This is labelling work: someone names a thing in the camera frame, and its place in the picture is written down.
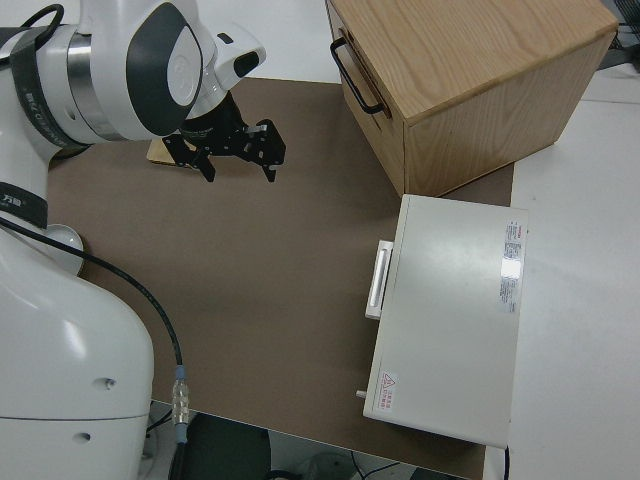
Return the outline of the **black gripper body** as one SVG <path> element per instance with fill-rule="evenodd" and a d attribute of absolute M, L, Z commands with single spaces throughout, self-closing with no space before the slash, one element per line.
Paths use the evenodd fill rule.
<path fill-rule="evenodd" d="M 185 120 L 178 131 L 161 139 L 178 166 L 212 168 L 210 157 L 235 156 L 261 168 L 285 161 L 286 145 L 274 122 L 247 124 L 233 98 L 210 112 Z"/>

